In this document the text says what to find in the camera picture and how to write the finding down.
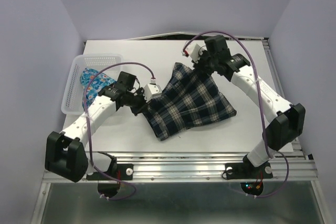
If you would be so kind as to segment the navy plaid skirt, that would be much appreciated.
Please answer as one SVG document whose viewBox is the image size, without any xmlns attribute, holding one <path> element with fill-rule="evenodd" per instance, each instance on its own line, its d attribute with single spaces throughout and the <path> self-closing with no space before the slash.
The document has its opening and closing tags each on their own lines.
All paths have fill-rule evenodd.
<svg viewBox="0 0 336 224">
<path fill-rule="evenodd" d="M 236 114 L 210 75 L 179 62 L 174 64 L 162 95 L 152 99 L 143 111 L 160 141 L 194 127 L 230 119 Z"/>
</svg>

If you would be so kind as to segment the blue floral skirt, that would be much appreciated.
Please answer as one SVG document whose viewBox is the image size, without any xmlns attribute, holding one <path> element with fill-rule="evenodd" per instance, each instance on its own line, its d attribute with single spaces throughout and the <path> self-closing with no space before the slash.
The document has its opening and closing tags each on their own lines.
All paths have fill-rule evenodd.
<svg viewBox="0 0 336 224">
<path fill-rule="evenodd" d="M 98 74 L 95 69 L 85 68 L 80 76 L 80 84 L 86 90 L 86 106 L 91 106 L 101 89 L 115 82 L 105 73 Z"/>
</svg>

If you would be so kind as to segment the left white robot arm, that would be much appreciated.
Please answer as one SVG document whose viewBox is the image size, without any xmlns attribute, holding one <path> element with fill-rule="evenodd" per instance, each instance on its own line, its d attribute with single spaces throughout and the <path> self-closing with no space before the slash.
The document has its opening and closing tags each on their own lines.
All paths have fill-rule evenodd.
<svg viewBox="0 0 336 224">
<path fill-rule="evenodd" d="M 116 83 L 102 88 L 92 104 L 70 126 L 47 137 L 45 169 L 72 182 L 97 170 L 93 161 L 92 136 L 97 129 L 121 107 L 130 107 L 139 114 L 157 91 L 155 83 L 148 83 L 132 92 L 136 77 L 121 72 Z"/>
</svg>

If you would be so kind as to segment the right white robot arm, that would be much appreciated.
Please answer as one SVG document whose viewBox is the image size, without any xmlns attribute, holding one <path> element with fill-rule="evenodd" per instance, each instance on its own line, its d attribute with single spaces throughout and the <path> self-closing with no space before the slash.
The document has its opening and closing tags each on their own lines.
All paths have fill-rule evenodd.
<svg viewBox="0 0 336 224">
<path fill-rule="evenodd" d="M 262 139 L 240 165 L 244 175 L 253 177 L 279 150 L 302 134 L 306 110 L 302 104 L 293 104 L 273 90 L 259 77 L 251 59 L 233 55 L 224 36 L 209 37 L 204 43 L 204 47 L 193 44 L 183 49 L 194 68 L 225 77 L 260 109 Z"/>
</svg>

